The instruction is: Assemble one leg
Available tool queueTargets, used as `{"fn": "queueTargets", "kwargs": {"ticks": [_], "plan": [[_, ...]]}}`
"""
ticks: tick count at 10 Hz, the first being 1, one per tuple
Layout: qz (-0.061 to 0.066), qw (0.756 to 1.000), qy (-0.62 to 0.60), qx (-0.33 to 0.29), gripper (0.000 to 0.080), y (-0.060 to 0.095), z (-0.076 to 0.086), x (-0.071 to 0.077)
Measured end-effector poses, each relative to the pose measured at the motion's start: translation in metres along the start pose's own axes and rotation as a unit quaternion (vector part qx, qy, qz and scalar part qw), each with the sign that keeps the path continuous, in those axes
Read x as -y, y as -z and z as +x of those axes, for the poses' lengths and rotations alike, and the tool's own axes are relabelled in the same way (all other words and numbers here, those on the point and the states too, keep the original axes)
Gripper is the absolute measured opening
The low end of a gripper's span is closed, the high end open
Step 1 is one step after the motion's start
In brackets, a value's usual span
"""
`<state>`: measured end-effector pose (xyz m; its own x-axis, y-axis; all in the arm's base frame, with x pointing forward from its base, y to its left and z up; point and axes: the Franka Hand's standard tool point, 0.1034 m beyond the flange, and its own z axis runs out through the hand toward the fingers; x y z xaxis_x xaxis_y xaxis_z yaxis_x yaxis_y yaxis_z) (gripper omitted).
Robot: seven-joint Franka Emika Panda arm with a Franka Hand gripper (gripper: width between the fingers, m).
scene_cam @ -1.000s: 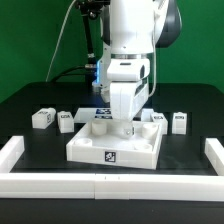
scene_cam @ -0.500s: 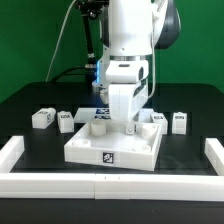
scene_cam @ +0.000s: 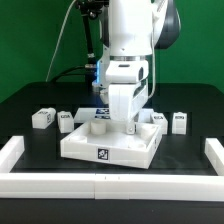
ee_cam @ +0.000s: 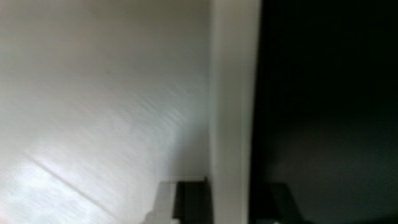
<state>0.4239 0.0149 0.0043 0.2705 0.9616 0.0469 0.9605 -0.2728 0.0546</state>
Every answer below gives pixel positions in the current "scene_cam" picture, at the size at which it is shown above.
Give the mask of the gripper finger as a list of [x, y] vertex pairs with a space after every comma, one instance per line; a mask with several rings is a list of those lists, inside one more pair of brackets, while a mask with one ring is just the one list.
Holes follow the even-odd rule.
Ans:
[[135, 132], [136, 132], [135, 119], [131, 119], [126, 123], [126, 133], [129, 135], [133, 135]]

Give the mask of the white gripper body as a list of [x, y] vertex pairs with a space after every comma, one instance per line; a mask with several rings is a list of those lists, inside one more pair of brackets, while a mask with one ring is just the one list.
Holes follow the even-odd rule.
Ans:
[[128, 122], [142, 109], [148, 100], [148, 72], [146, 60], [110, 62], [106, 80], [112, 120]]

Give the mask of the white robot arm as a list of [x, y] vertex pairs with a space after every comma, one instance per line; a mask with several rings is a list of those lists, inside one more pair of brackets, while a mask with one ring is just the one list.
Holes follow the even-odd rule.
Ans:
[[110, 118], [135, 132], [134, 119], [156, 88], [157, 49], [169, 48], [181, 23], [175, 0], [109, 0], [100, 18], [103, 55], [93, 87]]

